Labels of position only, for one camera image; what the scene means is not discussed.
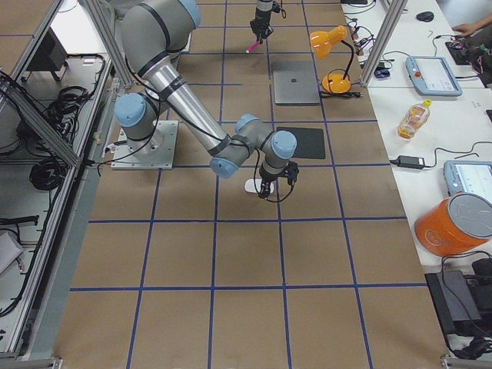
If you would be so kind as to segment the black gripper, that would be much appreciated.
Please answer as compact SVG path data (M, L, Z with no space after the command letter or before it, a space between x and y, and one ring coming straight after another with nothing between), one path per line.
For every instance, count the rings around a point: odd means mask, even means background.
M262 43L262 39L267 39L272 33L273 28L270 26L271 16L255 18L250 21L251 30L256 36L256 45Z
M267 170L264 165L261 165L259 173L261 176L261 183L258 188L259 198L268 198L271 195L272 183L278 178L286 178L285 168L279 173L274 174Z

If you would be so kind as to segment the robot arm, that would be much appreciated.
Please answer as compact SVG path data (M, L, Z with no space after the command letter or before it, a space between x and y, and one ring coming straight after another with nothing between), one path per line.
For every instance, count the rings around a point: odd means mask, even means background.
M286 178L294 186L298 166L291 159L297 147L289 131L273 131L253 115L243 115L230 136L195 96L172 64L173 57L188 43L191 31L200 24L194 1L142 1L126 11L121 24L121 40L128 64L148 83L153 94L131 93L121 96L115 116L134 142L151 137L155 108L171 108L211 156L210 166L221 178L231 177L259 150L264 153L259 175L259 198L267 199L271 183Z
M262 44L274 31L271 27L271 13L282 13L284 9L280 3L273 0L257 0L254 18L250 20L251 30L256 36L256 42Z

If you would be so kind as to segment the person hand at desk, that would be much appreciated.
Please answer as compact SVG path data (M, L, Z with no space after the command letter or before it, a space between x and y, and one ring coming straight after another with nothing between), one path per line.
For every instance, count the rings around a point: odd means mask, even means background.
M462 37L466 37L468 35L472 35L473 33L475 33L479 28L480 28L479 25L476 26L475 24L471 24L471 23L463 23L460 25L453 26L452 30L454 32L458 32Z

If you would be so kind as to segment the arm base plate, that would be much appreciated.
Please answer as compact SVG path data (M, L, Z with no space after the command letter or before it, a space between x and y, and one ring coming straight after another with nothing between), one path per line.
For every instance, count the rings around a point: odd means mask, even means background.
M178 137L178 121L161 121L152 138L132 141L123 128L118 139L124 141L111 152L114 154L111 168L115 170L171 170L175 160L175 145Z

